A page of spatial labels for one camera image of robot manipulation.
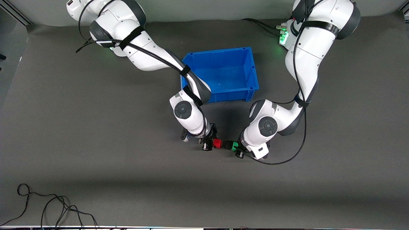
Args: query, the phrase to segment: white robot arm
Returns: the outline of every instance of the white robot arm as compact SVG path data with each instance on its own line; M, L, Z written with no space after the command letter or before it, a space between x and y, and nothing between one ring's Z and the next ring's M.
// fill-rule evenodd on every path
M289 30L279 43L288 49L285 65L300 90L291 109L269 100L252 105L250 125L241 133L239 144L255 159L268 154L267 142L276 133L286 136L296 131L318 84L322 59L334 40L351 34L361 18L356 4L350 0L296 0L293 16L294 19L281 25Z
M110 48L117 56L126 56L140 70L153 71L170 66L156 58L141 52L132 46L141 47L175 66L184 75L188 86L170 98L173 114L185 128L183 141L189 136L200 138L204 142L203 150L211 150L211 136L215 130L204 117L200 107L211 96L210 87L197 77L189 67L171 51L159 47L144 30L146 16L135 0L70 0L67 10L75 20L82 18L90 22L90 35L94 41Z

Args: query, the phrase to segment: green led light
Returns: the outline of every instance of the green led light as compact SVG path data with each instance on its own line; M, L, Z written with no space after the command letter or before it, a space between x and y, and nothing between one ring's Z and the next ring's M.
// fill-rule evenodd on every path
M280 44L284 45L288 38L288 32L286 31L284 34L281 35L283 38L280 39Z

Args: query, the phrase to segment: metal frame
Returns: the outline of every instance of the metal frame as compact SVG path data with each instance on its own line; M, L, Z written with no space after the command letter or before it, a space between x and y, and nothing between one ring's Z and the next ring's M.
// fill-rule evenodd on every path
M30 21L26 16L24 16L24 14L22 14L15 6L13 6L7 0L0 0L0 7L24 26L33 24L32 21Z

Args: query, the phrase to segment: cable connector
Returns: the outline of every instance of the cable connector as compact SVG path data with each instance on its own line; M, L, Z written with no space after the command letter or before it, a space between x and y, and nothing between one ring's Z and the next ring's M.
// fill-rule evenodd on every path
M284 26L284 25L278 25L278 26L276 26L276 29L282 30L282 31L287 31L287 27Z

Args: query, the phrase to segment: tangled black cable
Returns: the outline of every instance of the tangled black cable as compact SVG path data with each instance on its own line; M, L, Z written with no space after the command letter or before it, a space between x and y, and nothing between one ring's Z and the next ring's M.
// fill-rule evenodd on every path
M26 194L22 194L21 191L20 191L20 190L21 190L21 187L23 187L23 186L25 186L25 187L27 188L27 193L26 193ZM52 194L47 194L47 195L43 195L43 194L40 194L40 193L37 193L37 192L32 192L32 191L30 191L30 187L29 187L27 184L24 184L24 183L18 185L18 187L17 187L17 194L18 194L19 196L27 196L26 204L25 204L25 207L24 207L23 212L20 214L20 216L18 216L18 217L16 217L16 218L13 218L13 219L10 219L10 220L4 222L4 223L3 223L2 225L0 225L0 226L3 226L3 225L5 225L5 224L9 223L10 221L17 220L18 218L22 217L22 216L24 215L24 213L26 212L26 210L27 210L28 201L29 201L29 199L30 199L30 195L31 195L31 194L35 194L35 195L37 195L37 196L43 196L43 197L45 197L45 196L54 196L54 197L51 198L51 199L47 202L47 204L45 204L45 206L44 206L43 212L42 212L42 214L41 214L41 221L40 221L40 227L41 227L41 229L43 229L43 219L44 219L45 211L47 210L47 206L48 206L53 200L58 200L58 201L63 205L63 208L62 208L62 210L61 210L61 214L60 214L60 216L58 217L57 222L55 223L55 227L56 227L56 228L57 228L57 226L59 225L59 223L60 223L60 221L62 220L62 218L63 218L68 212L75 212L75 213L77 213L78 220L79 220L79 223L81 224L81 227L84 227L84 224L82 223L81 216L80 216L80 214L83 214L83 215L88 215L88 216L91 216L91 217L92 217L92 221L94 222L95 229L97 229L98 223L97 223L96 219L94 218L94 216L93 216L92 214L79 211L79 210L78 210L78 207L75 206L75 205L68 205L67 202L68 202L69 200L68 200L68 197L66 197L66 196L59 196L59 195L54 194L54 193L52 193Z

